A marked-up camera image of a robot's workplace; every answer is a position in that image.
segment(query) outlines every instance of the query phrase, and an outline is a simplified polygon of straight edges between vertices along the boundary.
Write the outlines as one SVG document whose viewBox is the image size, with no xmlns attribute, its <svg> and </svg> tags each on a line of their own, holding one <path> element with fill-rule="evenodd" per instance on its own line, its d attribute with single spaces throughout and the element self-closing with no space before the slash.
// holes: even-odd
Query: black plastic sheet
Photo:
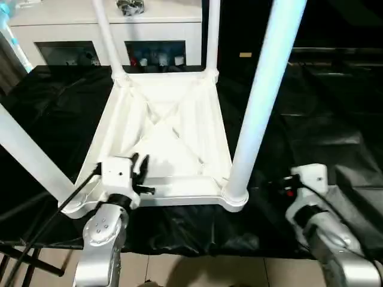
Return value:
<svg viewBox="0 0 383 287">
<path fill-rule="evenodd" d="M 383 83 L 378 68 L 289 66 L 249 183 L 243 211 L 220 206 L 145 207 L 132 212 L 124 251 L 143 254 L 246 255 L 303 258 L 284 218 L 286 204 L 265 188 L 293 166 L 323 163 L 328 199 L 378 259 L 383 257 Z M 78 174 L 112 87 L 110 69 L 37 67 L 4 105 L 71 178 Z M 249 84 L 220 77 L 218 94 L 233 156 L 250 92 Z M 1 152 L 0 214 L 42 188 Z M 10 174 L 18 174 L 17 182 Z M 0 221 L 0 240 L 19 245 L 34 214 L 56 208 L 47 196 L 34 207 Z M 60 214 L 40 246 L 82 247 L 85 218 Z"/>
</svg>

